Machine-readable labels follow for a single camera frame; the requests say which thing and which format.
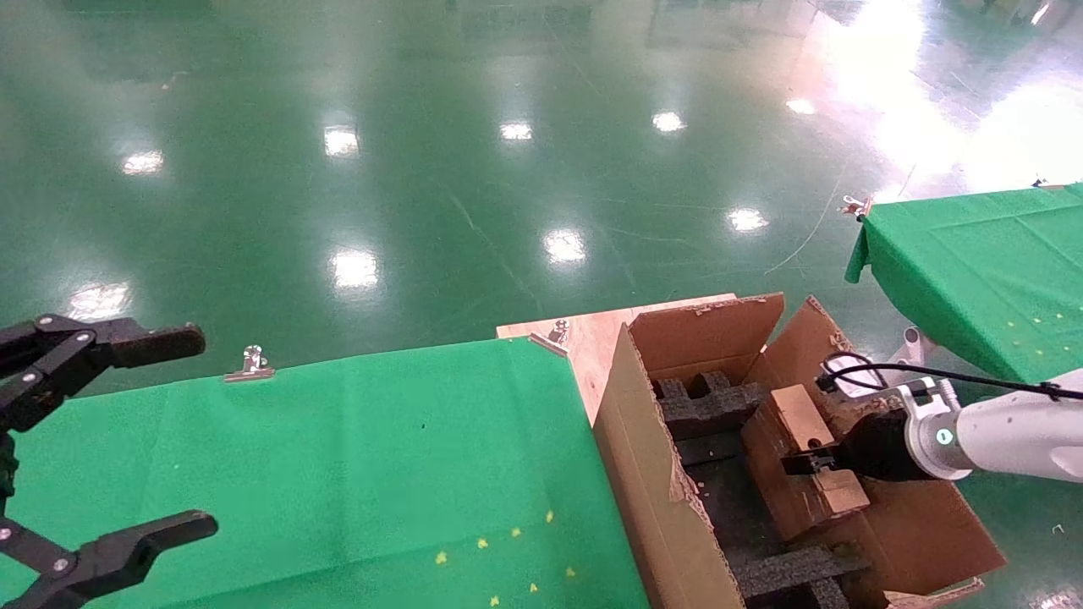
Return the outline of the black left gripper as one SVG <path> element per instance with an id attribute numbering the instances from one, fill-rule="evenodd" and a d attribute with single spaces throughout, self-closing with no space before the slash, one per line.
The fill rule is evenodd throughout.
<path id="1" fill-rule="evenodd" d="M 42 315 L 1 332 L 1 500 L 15 493 L 19 459 L 9 433 L 30 431 L 106 370 L 142 366 L 203 354 L 195 324 L 146 329 L 131 318 L 80 322 Z M 146 581 L 165 550 L 212 537 L 219 523 L 209 513 L 186 510 L 119 529 L 66 550 L 32 529 L 1 520 L 3 555 L 38 578 L 4 608 L 82 608 L 94 599 Z"/>

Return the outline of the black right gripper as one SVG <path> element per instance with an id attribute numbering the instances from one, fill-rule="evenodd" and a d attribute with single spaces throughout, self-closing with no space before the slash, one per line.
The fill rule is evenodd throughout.
<path id="1" fill-rule="evenodd" d="M 910 455 L 904 409 L 866 414 L 852 425 L 831 453 L 796 453 L 781 458 L 788 475 L 817 475 L 847 468 L 889 481 L 918 480 L 918 463 Z"/>

